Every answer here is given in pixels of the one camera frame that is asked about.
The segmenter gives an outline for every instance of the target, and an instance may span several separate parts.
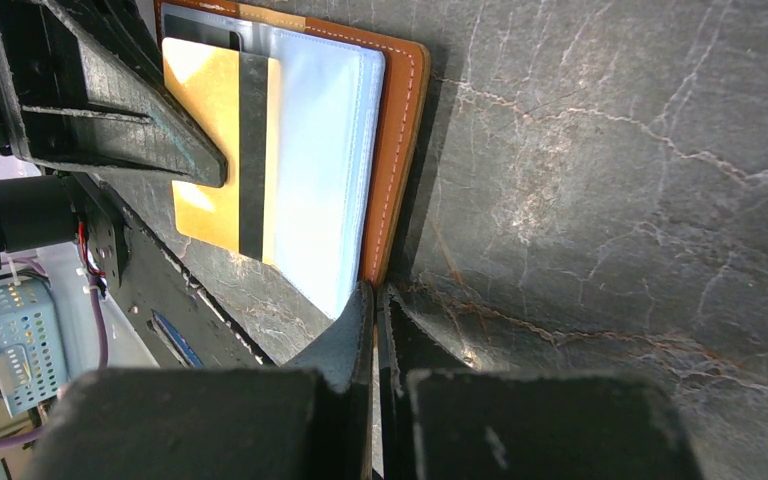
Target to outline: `white stitching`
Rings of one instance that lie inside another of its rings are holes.
[[[376,242],[375,242],[375,256],[372,258],[372,278],[374,280],[375,276],[378,274],[378,256],[381,254],[381,238],[384,236],[384,224],[386,223],[386,220],[387,220],[387,209],[390,206],[390,193],[392,193],[393,181],[396,178],[396,167],[399,164],[399,153],[402,150],[402,141],[404,140],[404,135],[405,135],[405,124],[407,123],[408,108],[410,107],[411,90],[413,90],[413,77],[414,77],[414,73],[416,71],[414,60],[413,60],[413,55],[405,52],[404,50],[399,50],[398,48],[388,47],[386,45],[379,45],[379,44],[374,43],[374,42],[369,42],[369,41],[361,40],[359,38],[354,38],[354,37],[348,37],[346,35],[341,35],[339,33],[331,33],[331,32],[325,31],[325,30],[321,30],[321,29],[316,28],[316,27],[308,26],[308,27],[306,27],[306,29],[313,30],[313,31],[319,32],[319,33],[323,33],[325,35],[329,35],[329,36],[332,36],[332,37],[337,37],[337,38],[342,38],[342,39],[345,39],[345,40],[352,40],[352,41],[355,41],[355,42],[360,42],[360,43],[362,43],[364,45],[371,45],[371,46],[376,47],[378,49],[385,49],[385,50],[389,50],[391,52],[400,53],[400,54],[408,57],[408,59],[411,62],[410,75],[408,76],[408,93],[407,93],[407,97],[405,98],[405,110],[404,110],[404,113],[402,114],[402,124],[401,124],[401,126],[399,128],[399,141],[396,143],[396,159],[393,162],[393,171],[390,172],[390,181],[387,183],[387,196],[384,197],[384,210],[381,213],[381,225],[378,228],[378,238],[376,239]]]

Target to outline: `black magnetic stripe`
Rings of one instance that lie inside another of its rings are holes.
[[[240,53],[240,253],[263,259],[269,58]]]

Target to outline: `dark marble surface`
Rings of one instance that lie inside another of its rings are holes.
[[[261,2],[434,59],[391,278],[480,369],[628,368],[708,478],[768,478],[768,1]],[[279,362],[327,321],[120,193]]]

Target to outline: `purple cable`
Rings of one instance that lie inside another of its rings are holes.
[[[98,282],[99,282],[99,277],[96,277],[94,275],[91,275],[89,277],[90,286],[97,286]],[[95,289],[95,288],[91,289],[90,303],[92,304],[92,307],[93,307],[93,316],[95,317],[95,326],[98,329],[98,349],[99,349],[98,368],[104,368],[107,366],[107,362],[110,357],[110,352],[108,351],[109,346],[107,344],[107,329],[104,326],[104,316],[101,313],[101,302],[99,301],[100,296],[101,294],[99,293],[98,289]],[[23,433],[21,435],[16,435],[16,436],[7,437],[7,438],[0,438],[0,450],[6,449],[6,448],[18,447],[19,445],[24,445],[26,443],[33,442],[34,440],[39,439],[44,432],[45,432],[45,427],[43,426],[43,427],[39,427],[34,430],[31,430],[28,433]]]
[[[46,273],[45,268],[43,268],[42,265],[40,265],[36,260],[31,258],[14,258],[13,263],[21,263],[22,265],[27,265],[31,267],[31,269],[40,275],[48,276],[48,273]],[[1,262],[1,265],[10,265],[10,262]]]
[[[45,427],[39,427],[34,430],[31,430],[28,433],[23,433],[21,435],[16,435],[16,436],[7,437],[7,438],[0,438],[0,450],[3,450],[5,448],[18,447],[19,445],[24,445],[26,443],[33,442],[34,440],[37,440],[40,436],[42,436],[44,431],[45,431]]]
[[[99,283],[99,277],[95,275],[89,276],[90,286],[97,287]],[[110,356],[109,346],[107,345],[107,330],[104,326],[104,316],[101,314],[101,303],[99,302],[98,288],[92,288],[90,290],[90,303],[93,307],[93,316],[95,317],[95,326],[98,330],[98,368],[104,368],[107,366],[108,357]]]

